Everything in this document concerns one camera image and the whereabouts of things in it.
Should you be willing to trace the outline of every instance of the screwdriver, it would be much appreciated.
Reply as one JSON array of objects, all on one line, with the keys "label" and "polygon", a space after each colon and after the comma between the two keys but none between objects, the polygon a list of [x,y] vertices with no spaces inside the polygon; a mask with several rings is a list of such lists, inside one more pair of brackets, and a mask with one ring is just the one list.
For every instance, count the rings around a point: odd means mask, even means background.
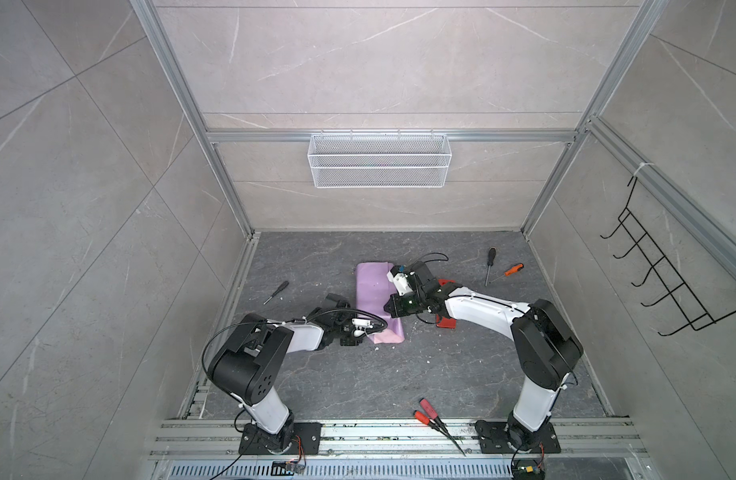
[{"label": "screwdriver", "polygon": [[440,428],[442,428],[442,430],[445,433],[448,433],[448,435],[450,435],[450,433],[448,432],[448,428],[446,427],[446,424],[442,422],[442,420],[440,419],[440,415],[438,415],[435,409],[432,408],[432,404],[430,404],[429,400],[427,400],[426,398],[422,398],[419,401],[419,405],[421,405],[421,408],[424,408],[424,411],[426,412],[426,414],[430,416],[430,420],[432,420],[434,423],[440,426]]},{"label": "screwdriver", "polygon": [[496,258],[496,248],[494,246],[491,247],[490,250],[488,250],[488,272],[486,273],[486,284],[485,286],[488,286],[488,276],[491,274],[491,267],[493,266],[493,261]]},{"label": "screwdriver", "polygon": [[281,283],[280,286],[277,287],[277,290],[272,295],[270,295],[270,297],[267,299],[267,301],[264,302],[264,303],[262,303],[262,305],[267,305],[267,303],[270,300],[272,300],[273,298],[275,298],[278,293],[280,293],[283,290],[285,290],[287,286],[288,286],[288,280],[286,280],[285,282]]},{"label": "screwdriver", "polygon": [[525,267],[525,265],[523,265],[523,264],[517,264],[517,265],[515,265],[514,267],[510,268],[509,270],[507,270],[506,272],[504,272],[503,274],[499,275],[499,276],[498,276],[497,278],[493,279],[493,280],[491,281],[491,283],[493,283],[493,282],[496,282],[496,281],[497,281],[498,279],[500,279],[500,278],[501,278],[501,277],[503,277],[503,276],[510,276],[510,275],[514,275],[514,274],[516,274],[517,272],[519,272],[520,270],[522,270],[522,269],[523,269],[523,267]]},{"label": "screwdriver", "polygon": [[428,416],[424,415],[419,410],[416,410],[413,413],[413,416],[416,418],[416,420],[419,420],[424,425],[431,427],[432,429],[437,430],[438,432],[443,434],[446,438],[448,438],[451,442],[453,442],[453,445],[455,445],[459,449],[459,451],[462,453],[463,456],[466,456],[466,454],[464,453],[462,448],[459,446],[459,444],[456,442],[456,440],[453,437],[451,437],[449,433],[444,432],[442,428],[440,428],[440,426],[438,426],[432,420],[430,420]]}]

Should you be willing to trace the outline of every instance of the pink cloth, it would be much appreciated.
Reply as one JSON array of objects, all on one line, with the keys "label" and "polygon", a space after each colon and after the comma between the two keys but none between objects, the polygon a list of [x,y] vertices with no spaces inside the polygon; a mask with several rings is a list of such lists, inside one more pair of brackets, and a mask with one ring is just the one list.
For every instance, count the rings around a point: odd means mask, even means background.
[{"label": "pink cloth", "polygon": [[384,311],[390,295],[397,293],[394,284],[386,277],[392,264],[386,262],[365,262],[355,270],[357,280],[357,308],[371,312],[386,320],[387,328],[380,333],[372,333],[368,338],[374,343],[400,343],[406,339],[400,319],[393,319]]}]

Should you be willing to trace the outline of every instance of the white robotic arm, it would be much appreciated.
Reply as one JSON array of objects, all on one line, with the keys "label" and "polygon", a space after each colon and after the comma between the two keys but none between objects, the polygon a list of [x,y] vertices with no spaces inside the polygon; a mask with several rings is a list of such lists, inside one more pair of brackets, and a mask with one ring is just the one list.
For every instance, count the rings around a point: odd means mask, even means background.
[{"label": "white robotic arm", "polygon": [[[393,317],[430,312],[484,326],[514,341],[523,388],[506,432],[518,449],[538,444],[552,407],[583,349],[568,324],[546,300],[510,302],[476,293],[453,282],[439,282],[423,262],[395,266],[388,277],[399,293],[384,310]],[[289,352],[321,350],[336,338],[344,346],[359,344],[367,334],[386,328],[386,321],[351,309],[343,297],[329,294],[305,320],[270,322],[246,315],[206,369],[208,378],[237,399],[271,452],[290,444],[294,415],[280,400],[274,381]]]}]

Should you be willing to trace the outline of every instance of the white wire basket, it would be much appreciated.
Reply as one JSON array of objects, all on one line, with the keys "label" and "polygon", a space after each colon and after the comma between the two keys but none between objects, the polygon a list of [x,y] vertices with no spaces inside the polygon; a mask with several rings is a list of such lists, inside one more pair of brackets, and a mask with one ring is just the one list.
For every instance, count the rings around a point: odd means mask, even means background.
[{"label": "white wire basket", "polygon": [[444,134],[314,134],[306,154],[317,188],[442,187],[451,163]]}]

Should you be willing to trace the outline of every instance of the metal hook rack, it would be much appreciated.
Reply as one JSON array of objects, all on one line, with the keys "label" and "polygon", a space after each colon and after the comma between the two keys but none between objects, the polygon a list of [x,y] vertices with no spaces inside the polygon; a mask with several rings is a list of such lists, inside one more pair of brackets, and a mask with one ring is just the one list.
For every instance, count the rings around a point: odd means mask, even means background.
[{"label": "metal hook rack", "polygon": [[[629,197],[627,197],[627,203],[624,206],[624,209],[622,210],[622,212],[617,217],[617,219],[618,219],[618,225],[616,226],[616,228],[614,228],[614,230],[611,232],[610,235],[607,235],[607,236],[601,235],[600,237],[603,238],[603,239],[611,238],[620,228],[624,228],[624,231],[627,232],[627,235],[629,235],[629,237],[632,239],[632,241],[634,242],[634,244],[629,248],[629,250],[627,250],[627,252],[624,255],[621,255],[621,256],[613,255],[613,257],[616,258],[616,259],[622,259],[626,255],[629,255],[632,252],[632,250],[634,250],[635,248],[637,248],[638,250],[640,250],[640,253],[643,255],[643,257],[645,258],[645,260],[649,264],[648,272],[646,272],[645,277],[643,278],[642,282],[640,282],[640,283],[630,282],[632,284],[632,286],[636,286],[636,287],[637,286],[642,286],[643,284],[645,284],[645,281],[648,280],[648,277],[651,275],[651,272],[654,272],[656,274],[656,277],[659,279],[659,282],[661,282],[661,285],[663,285],[664,288],[666,289],[667,293],[663,294],[655,302],[651,302],[649,304],[645,304],[645,303],[640,302],[640,304],[642,306],[654,306],[657,303],[661,302],[662,300],[666,299],[667,297],[671,298],[672,301],[674,302],[674,304],[678,306],[678,309],[680,310],[680,313],[683,315],[683,318],[685,318],[685,321],[686,321],[685,325],[679,327],[678,329],[676,329],[673,332],[670,332],[670,333],[658,332],[658,334],[661,335],[661,336],[670,336],[670,335],[674,335],[675,333],[681,331],[682,329],[684,329],[686,327],[690,327],[695,332],[697,332],[699,330],[702,330],[702,329],[707,328],[710,325],[714,325],[715,323],[721,321],[722,319],[728,318],[729,316],[735,314],[736,313],[736,310],[734,310],[732,312],[729,312],[729,313],[726,313],[725,315],[723,315],[723,316],[721,316],[721,317],[719,317],[717,319],[714,318],[712,316],[712,314],[707,311],[707,308],[704,306],[704,304],[701,302],[701,300],[699,300],[699,298],[696,296],[696,293],[694,293],[693,289],[690,288],[690,285],[688,284],[688,282],[686,282],[685,279],[683,278],[683,276],[680,274],[680,272],[678,272],[678,269],[676,269],[674,267],[674,265],[672,264],[671,260],[664,253],[664,251],[661,249],[661,247],[659,246],[659,244],[656,243],[656,240],[654,240],[654,238],[651,236],[651,234],[640,223],[640,220],[636,216],[634,216],[634,213],[632,212],[632,210],[629,209],[629,202],[630,202],[630,200],[632,200],[632,193],[634,192],[634,187],[635,187],[635,185],[637,185],[637,183],[638,183],[638,178],[636,178],[635,176],[633,176],[629,180],[629,183],[627,183],[627,186],[629,186],[631,184],[632,185],[632,188],[629,191]],[[630,231],[630,229],[627,228],[626,225],[624,225],[624,222],[628,218],[632,218],[632,220],[634,220],[637,223],[637,225],[644,232],[639,238],[635,238],[635,236],[632,235],[632,232]],[[656,259],[656,261],[652,261],[651,258],[648,255],[645,254],[645,251],[643,250],[642,246],[640,245],[640,243],[644,239],[649,239],[651,241],[651,243],[653,245],[655,245],[656,249],[658,250],[660,256],[659,256],[659,258]],[[667,283],[664,281],[664,278],[662,277],[662,275],[658,272],[658,270],[656,270],[656,265],[658,265],[658,264],[660,264],[662,262],[666,262],[669,265],[669,268],[671,268],[672,271],[674,272],[674,274],[679,278],[679,283],[678,283],[677,286],[675,286],[673,288],[670,288],[667,285]],[[685,312],[685,310],[683,310],[683,307],[680,304],[680,302],[678,302],[678,299],[676,299],[674,297],[675,292],[677,292],[681,288],[684,288],[685,290],[687,290],[691,294],[691,296],[694,298],[694,300],[696,300],[696,303],[701,308],[701,312],[702,313],[699,316],[697,316],[696,318],[692,319],[692,320],[688,317],[688,314]],[[700,326],[696,326],[695,325],[695,323],[697,321],[699,321],[699,320],[701,320],[701,319],[703,319],[705,317],[709,318],[709,320],[710,320],[709,323],[706,323],[706,324],[700,325]]]}]

